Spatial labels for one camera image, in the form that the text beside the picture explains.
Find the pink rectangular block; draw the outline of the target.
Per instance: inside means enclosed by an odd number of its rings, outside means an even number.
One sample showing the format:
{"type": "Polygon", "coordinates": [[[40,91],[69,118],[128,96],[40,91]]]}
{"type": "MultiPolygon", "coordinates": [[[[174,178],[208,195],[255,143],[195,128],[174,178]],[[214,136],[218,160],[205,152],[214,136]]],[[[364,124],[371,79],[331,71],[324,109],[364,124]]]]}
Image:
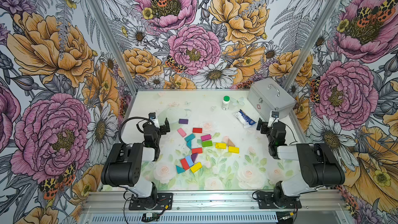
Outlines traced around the pink rectangular block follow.
{"type": "Polygon", "coordinates": [[[182,128],[179,128],[178,130],[177,130],[177,132],[181,135],[181,137],[183,137],[183,138],[185,138],[186,136],[187,136],[187,134],[186,134],[186,132],[182,129],[182,128]]]}

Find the dark purple rectangular block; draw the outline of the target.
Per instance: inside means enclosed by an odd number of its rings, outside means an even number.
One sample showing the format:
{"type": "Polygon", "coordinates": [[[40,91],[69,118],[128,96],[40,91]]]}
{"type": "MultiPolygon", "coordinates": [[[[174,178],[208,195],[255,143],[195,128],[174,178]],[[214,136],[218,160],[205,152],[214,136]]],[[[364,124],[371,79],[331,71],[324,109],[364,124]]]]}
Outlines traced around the dark purple rectangular block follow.
{"type": "Polygon", "coordinates": [[[179,124],[188,124],[189,120],[187,119],[179,119],[179,124]]]}

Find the teal rectangular block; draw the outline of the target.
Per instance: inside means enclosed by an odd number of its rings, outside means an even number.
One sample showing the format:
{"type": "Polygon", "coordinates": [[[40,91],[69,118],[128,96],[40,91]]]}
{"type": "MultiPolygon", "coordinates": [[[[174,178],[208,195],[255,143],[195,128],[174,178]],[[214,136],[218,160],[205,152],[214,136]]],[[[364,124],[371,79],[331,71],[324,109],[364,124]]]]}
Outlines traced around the teal rectangular block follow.
{"type": "Polygon", "coordinates": [[[195,134],[192,133],[192,134],[190,134],[189,136],[185,137],[184,140],[185,140],[186,142],[189,142],[189,141],[193,140],[194,138],[195,138],[195,134]]]}

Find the red rectangular block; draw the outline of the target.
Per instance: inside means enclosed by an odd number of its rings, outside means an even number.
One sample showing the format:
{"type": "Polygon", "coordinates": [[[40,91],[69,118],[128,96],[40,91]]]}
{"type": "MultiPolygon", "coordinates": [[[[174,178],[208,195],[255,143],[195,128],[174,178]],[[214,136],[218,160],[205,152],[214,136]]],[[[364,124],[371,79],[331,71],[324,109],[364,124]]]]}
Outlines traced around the red rectangular block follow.
{"type": "Polygon", "coordinates": [[[201,154],[201,153],[203,153],[203,149],[201,148],[201,147],[199,147],[199,148],[193,148],[192,150],[192,154],[201,154]]]}
{"type": "Polygon", "coordinates": [[[203,129],[202,128],[193,128],[192,132],[193,133],[203,133],[203,129]]]}

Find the magenta rectangular block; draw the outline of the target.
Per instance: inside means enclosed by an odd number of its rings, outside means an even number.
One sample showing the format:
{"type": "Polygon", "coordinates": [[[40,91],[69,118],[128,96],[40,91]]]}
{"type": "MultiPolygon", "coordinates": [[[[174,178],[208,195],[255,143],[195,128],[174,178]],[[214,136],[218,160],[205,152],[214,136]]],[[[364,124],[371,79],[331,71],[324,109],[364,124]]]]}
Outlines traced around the magenta rectangular block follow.
{"type": "Polygon", "coordinates": [[[201,140],[202,140],[202,142],[209,141],[209,140],[211,140],[211,135],[210,134],[203,135],[203,136],[201,136],[201,140]]]}

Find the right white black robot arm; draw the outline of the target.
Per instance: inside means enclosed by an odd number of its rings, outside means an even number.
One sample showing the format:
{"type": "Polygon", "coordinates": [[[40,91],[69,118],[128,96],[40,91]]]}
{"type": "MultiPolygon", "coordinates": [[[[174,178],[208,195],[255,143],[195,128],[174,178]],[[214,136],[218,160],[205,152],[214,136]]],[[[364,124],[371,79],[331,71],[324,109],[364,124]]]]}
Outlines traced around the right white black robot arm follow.
{"type": "Polygon", "coordinates": [[[302,207],[300,196],[321,187],[342,185],[345,173],[327,144],[286,144],[286,125],[259,119],[257,130],[268,139],[268,152],[276,160],[297,161],[300,172],[275,184],[273,192],[255,191],[253,199],[260,209],[302,207]]]}

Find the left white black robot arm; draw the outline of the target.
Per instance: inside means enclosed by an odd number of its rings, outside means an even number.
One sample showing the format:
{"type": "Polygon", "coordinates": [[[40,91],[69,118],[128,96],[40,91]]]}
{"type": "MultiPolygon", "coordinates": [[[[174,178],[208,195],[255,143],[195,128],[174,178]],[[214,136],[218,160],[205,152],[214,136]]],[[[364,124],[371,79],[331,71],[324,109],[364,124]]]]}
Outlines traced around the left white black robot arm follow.
{"type": "Polygon", "coordinates": [[[144,140],[140,143],[127,144],[118,134],[119,143],[112,146],[109,156],[101,173],[101,182],[104,185],[119,187],[132,194],[130,202],[133,210],[139,207],[154,209],[159,204],[158,191],[155,184],[141,176],[143,162],[155,162],[160,156],[160,139],[162,135],[170,132],[170,124],[165,119],[160,125],[155,113],[150,113],[147,118],[130,117],[121,124],[131,120],[140,120],[136,125],[143,134],[144,140]]]}

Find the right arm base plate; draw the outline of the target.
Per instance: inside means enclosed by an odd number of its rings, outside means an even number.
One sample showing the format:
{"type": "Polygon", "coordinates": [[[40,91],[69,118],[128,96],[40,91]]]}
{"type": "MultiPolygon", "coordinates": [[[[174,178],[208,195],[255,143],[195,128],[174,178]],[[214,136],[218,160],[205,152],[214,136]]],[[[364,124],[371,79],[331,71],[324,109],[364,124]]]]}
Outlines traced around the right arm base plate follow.
{"type": "Polygon", "coordinates": [[[302,204],[298,197],[286,197],[275,195],[270,191],[255,191],[252,194],[257,201],[259,209],[301,209],[302,204]]]}

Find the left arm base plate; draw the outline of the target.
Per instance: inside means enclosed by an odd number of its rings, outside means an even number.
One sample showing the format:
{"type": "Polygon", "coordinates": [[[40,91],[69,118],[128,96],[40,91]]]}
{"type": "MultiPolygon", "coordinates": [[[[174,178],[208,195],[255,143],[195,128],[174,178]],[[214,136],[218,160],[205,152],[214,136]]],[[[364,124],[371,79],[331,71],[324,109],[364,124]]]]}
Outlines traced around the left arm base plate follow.
{"type": "Polygon", "coordinates": [[[173,196],[173,193],[157,193],[156,196],[133,199],[130,201],[128,209],[130,211],[169,210],[172,208],[173,196]]]}

